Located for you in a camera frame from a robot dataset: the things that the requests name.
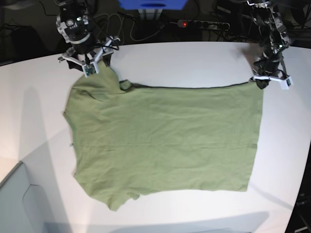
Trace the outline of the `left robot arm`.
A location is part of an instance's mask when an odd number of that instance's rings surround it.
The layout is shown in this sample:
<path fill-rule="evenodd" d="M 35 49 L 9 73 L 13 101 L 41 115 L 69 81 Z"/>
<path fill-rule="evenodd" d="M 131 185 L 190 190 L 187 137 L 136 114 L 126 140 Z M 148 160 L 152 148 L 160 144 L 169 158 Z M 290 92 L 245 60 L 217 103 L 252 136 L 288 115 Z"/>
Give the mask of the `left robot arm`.
<path fill-rule="evenodd" d="M 275 81 L 281 89 L 288 90 L 294 83 L 287 74 L 282 52 L 289 48 L 291 40 L 278 7 L 270 0 L 248 0 L 247 4 L 252 7 L 251 17 L 259 28 L 259 46 L 262 48 L 261 55 L 253 63 L 254 76 L 250 81 L 259 89 L 265 89 Z"/>

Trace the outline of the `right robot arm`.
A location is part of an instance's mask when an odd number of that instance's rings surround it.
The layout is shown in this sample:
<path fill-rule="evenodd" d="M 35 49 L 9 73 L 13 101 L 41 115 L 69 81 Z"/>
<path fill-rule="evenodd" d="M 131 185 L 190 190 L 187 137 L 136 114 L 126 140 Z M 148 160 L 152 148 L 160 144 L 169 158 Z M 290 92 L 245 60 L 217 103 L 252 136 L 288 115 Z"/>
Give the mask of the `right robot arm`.
<path fill-rule="evenodd" d="M 56 0 L 60 13 L 56 28 L 70 47 L 61 54 L 58 62 L 66 61 L 70 69 L 77 69 L 86 77 L 98 74 L 98 63 L 110 65 L 111 55 L 119 50 L 120 38 L 104 34 L 100 40 L 91 26 L 101 28 L 93 18 L 94 13 L 86 0 Z"/>

